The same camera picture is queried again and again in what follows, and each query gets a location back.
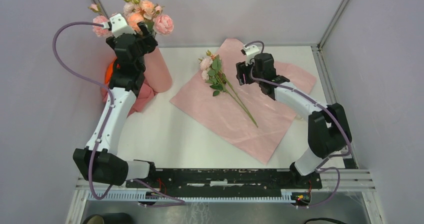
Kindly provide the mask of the pink wrapping paper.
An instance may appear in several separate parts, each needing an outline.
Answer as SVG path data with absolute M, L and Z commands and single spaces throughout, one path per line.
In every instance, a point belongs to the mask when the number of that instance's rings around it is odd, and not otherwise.
M 247 167 L 276 158 L 284 166 L 308 148 L 308 125 L 295 111 L 264 95 L 256 83 L 240 86 L 236 63 L 245 58 L 242 42 L 226 39 L 216 54 L 236 91 L 213 96 L 197 72 L 170 102 L 186 114 L 182 141 L 204 167 Z

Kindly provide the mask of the peach rose stem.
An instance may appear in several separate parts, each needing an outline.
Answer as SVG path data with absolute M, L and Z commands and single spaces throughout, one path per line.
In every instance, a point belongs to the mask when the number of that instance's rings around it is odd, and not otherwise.
M 140 33 L 141 29 L 138 26 L 138 23 L 144 23 L 149 31 L 153 30 L 154 25 L 154 15 L 155 15 L 155 4 L 149 0 L 142 0 L 137 9 L 134 10 L 131 14 L 126 17 L 127 23 L 137 32 Z

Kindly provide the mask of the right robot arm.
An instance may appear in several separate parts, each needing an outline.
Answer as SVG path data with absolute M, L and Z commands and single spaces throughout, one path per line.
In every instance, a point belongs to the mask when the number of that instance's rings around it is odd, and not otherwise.
M 257 83 L 264 95 L 283 103 L 307 122 L 308 148 L 290 165 L 289 183 L 302 188 L 309 175 L 321 168 L 338 151 L 350 147 L 352 136 L 344 108 L 339 103 L 325 104 L 297 88 L 288 78 L 278 75 L 270 53 L 256 54 L 249 61 L 238 62 L 239 84 Z

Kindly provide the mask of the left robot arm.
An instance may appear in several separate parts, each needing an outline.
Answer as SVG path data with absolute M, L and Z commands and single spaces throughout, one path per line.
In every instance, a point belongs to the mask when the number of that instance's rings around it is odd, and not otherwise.
M 108 81 L 107 100 L 93 136 L 84 148 L 77 148 L 73 160 L 81 175 L 90 184 L 120 186 L 137 179 L 145 188 L 153 187 L 157 174 L 150 161 L 126 161 L 118 157 L 118 145 L 127 116 L 145 81 L 145 54 L 158 45 L 142 22 L 137 33 L 122 17 L 111 20 L 107 27 L 112 36 L 107 44 L 114 50 L 116 60 Z

